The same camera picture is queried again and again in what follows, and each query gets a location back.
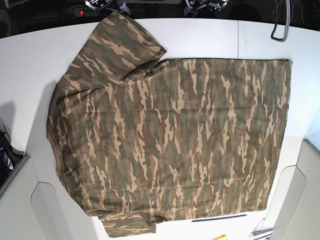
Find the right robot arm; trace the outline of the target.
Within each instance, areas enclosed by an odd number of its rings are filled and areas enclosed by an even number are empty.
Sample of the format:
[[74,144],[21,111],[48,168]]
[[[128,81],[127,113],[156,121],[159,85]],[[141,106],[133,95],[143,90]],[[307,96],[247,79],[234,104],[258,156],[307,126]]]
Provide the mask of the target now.
[[131,15],[129,6],[118,0],[84,0],[84,3],[93,11],[108,10]]

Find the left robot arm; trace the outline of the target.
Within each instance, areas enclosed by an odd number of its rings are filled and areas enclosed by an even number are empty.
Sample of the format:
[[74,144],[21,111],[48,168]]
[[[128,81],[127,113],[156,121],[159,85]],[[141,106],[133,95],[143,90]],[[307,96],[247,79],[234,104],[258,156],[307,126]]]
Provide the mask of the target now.
[[196,16],[199,10],[207,8],[209,11],[224,9],[229,0],[185,0],[186,7],[183,9],[184,16]]

